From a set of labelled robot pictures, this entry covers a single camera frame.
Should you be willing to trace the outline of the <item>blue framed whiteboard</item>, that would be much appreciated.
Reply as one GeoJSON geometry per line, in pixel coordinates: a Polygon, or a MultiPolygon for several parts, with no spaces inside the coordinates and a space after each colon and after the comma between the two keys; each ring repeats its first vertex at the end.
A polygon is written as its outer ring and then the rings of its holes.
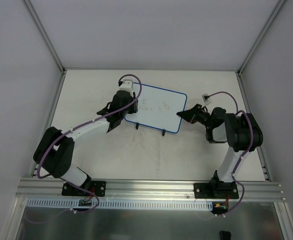
{"type": "Polygon", "coordinates": [[[143,84],[138,98],[138,111],[127,114],[125,120],[176,134],[182,121],[177,113],[185,110],[187,99],[185,93],[143,84]]]}

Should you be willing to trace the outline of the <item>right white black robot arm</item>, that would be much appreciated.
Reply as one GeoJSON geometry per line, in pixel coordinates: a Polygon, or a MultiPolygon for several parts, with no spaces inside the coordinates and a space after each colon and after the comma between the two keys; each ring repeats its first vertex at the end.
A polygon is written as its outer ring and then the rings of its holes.
{"type": "Polygon", "coordinates": [[[263,143],[263,133],[251,113],[238,111],[227,113],[215,107],[211,112],[196,104],[188,110],[176,113],[190,124],[205,127],[205,138],[210,144],[228,144],[228,150],[220,167],[207,183],[193,184],[196,199],[238,199],[236,176],[244,159],[263,143]]]}

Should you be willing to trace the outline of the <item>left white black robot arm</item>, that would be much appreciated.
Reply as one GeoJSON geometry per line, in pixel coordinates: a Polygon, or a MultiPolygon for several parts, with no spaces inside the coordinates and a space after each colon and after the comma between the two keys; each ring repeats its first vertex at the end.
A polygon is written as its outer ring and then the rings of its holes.
{"type": "Polygon", "coordinates": [[[72,164],[76,143],[95,135],[109,133],[117,128],[127,114],[138,111],[138,97],[135,92],[118,90],[111,102],[98,111],[94,120],[89,120],[66,132],[49,127],[40,140],[33,160],[38,164],[37,178],[52,176],[61,179],[79,195],[93,194],[91,177],[72,164]]]}

